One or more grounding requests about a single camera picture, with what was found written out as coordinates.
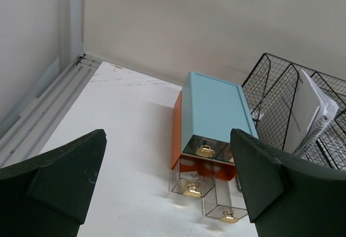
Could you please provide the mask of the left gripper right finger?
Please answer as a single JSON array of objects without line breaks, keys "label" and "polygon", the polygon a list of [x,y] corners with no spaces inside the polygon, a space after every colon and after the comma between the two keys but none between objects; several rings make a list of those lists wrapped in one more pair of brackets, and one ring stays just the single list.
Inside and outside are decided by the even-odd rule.
[{"label": "left gripper right finger", "polygon": [[258,236],[345,236],[345,172],[232,129],[230,146]]}]

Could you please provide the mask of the teal drawer box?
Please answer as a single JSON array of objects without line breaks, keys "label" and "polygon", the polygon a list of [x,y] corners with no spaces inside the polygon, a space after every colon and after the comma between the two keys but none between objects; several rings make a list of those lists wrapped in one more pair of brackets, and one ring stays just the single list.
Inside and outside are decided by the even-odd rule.
[{"label": "teal drawer box", "polygon": [[230,181],[236,174],[232,162],[232,129],[257,137],[249,105],[240,85],[190,71],[174,104],[171,167],[180,158],[197,162],[191,169],[217,165],[217,179]]}]

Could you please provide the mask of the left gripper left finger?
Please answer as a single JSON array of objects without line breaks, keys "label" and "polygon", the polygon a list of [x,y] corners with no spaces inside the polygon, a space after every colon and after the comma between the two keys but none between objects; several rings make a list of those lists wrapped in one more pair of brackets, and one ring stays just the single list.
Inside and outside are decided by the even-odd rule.
[{"label": "left gripper left finger", "polygon": [[103,129],[1,168],[1,236],[77,236],[107,145]]}]

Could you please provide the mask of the white paper sheets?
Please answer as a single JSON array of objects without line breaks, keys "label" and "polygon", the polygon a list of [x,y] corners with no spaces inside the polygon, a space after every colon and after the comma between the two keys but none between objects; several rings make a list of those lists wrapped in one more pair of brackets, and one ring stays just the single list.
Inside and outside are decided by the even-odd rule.
[{"label": "white paper sheets", "polygon": [[299,70],[284,151],[299,155],[308,151],[336,117],[339,105],[304,71]]}]

